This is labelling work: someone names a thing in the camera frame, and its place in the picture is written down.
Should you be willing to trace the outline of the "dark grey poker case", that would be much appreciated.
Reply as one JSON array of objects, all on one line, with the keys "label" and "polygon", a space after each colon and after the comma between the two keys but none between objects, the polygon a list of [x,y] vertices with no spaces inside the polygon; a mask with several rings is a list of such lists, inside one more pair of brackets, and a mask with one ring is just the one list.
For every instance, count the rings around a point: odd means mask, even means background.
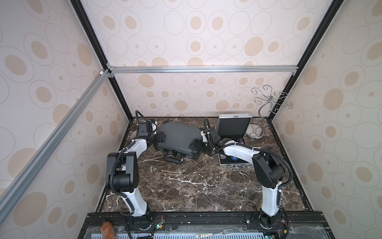
[{"label": "dark grey poker case", "polygon": [[155,139],[153,146],[156,150],[163,152],[164,160],[182,164],[186,157],[199,159],[201,152],[192,152],[190,149],[190,144],[194,139],[202,141],[201,130],[198,127],[169,121],[163,123],[157,133],[160,131],[166,134],[166,142],[163,146],[157,146]]}]

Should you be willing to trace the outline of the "silver aluminium poker case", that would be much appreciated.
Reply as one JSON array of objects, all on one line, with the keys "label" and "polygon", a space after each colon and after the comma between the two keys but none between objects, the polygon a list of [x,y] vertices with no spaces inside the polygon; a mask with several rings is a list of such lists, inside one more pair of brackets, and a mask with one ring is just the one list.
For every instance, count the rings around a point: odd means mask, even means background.
[{"label": "silver aluminium poker case", "polygon": [[[222,114],[218,116],[217,133],[221,139],[228,138],[245,144],[244,136],[251,122],[251,114]],[[220,166],[227,167],[230,172],[243,172],[248,162],[224,154],[218,155]]]}]

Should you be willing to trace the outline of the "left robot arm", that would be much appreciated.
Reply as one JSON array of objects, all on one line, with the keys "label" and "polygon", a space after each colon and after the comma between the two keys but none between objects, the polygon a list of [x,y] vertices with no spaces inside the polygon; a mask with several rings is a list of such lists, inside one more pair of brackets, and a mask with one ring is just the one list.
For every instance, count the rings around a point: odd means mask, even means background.
[{"label": "left robot arm", "polygon": [[148,205],[138,189],[138,157],[156,139],[157,122],[149,119],[138,124],[136,138],[118,152],[112,152],[106,159],[105,186],[120,196],[128,206],[127,216],[141,217],[147,214]]}]

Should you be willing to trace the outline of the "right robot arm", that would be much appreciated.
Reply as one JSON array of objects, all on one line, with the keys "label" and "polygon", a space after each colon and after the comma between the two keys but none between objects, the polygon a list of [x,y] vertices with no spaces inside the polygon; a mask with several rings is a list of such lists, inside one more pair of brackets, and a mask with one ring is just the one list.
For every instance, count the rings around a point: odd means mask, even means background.
[{"label": "right robot arm", "polygon": [[262,185],[259,219],[265,228],[270,228],[278,220],[282,189],[293,181],[291,166],[271,147],[250,147],[229,138],[221,139],[214,128],[202,130],[201,135],[191,142],[190,149],[233,156],[253,165],[257,181]]}]

